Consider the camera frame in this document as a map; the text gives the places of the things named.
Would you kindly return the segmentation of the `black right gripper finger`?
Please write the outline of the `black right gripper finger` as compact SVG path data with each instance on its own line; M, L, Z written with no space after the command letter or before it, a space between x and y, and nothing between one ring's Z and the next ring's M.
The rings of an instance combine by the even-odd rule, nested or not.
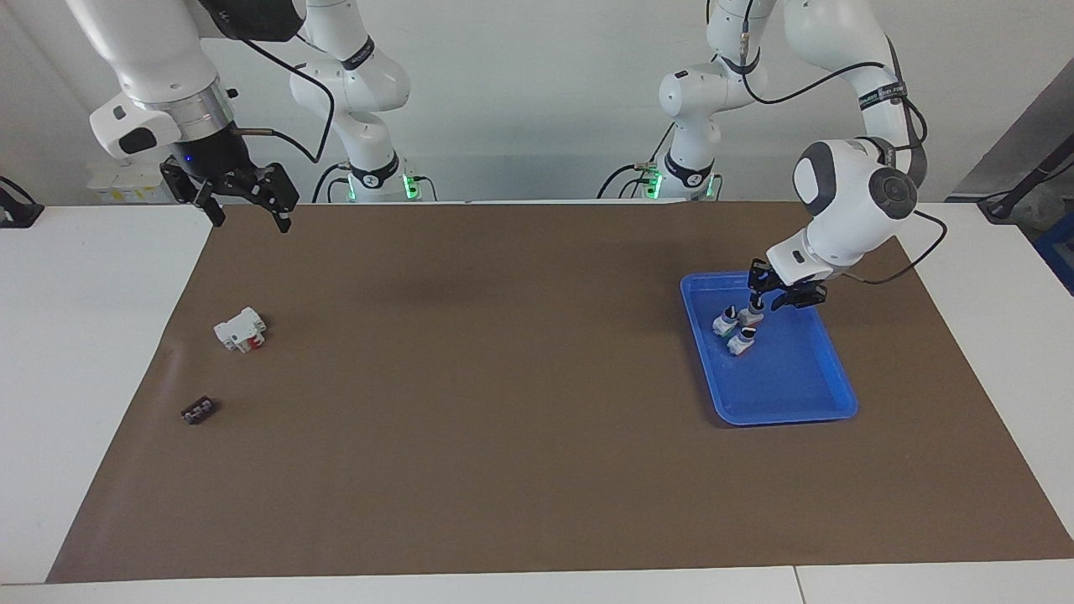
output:
M300 195L282 164L253 169L252 203L268 211L281 233L288 233Z
M215 228L223 225L226 221L224 210L215 198L214 186L211 182L195 182L177 164L175 159L166 159L161 162L159 172L169 192L178 203L191 204L199 211L203 211Z

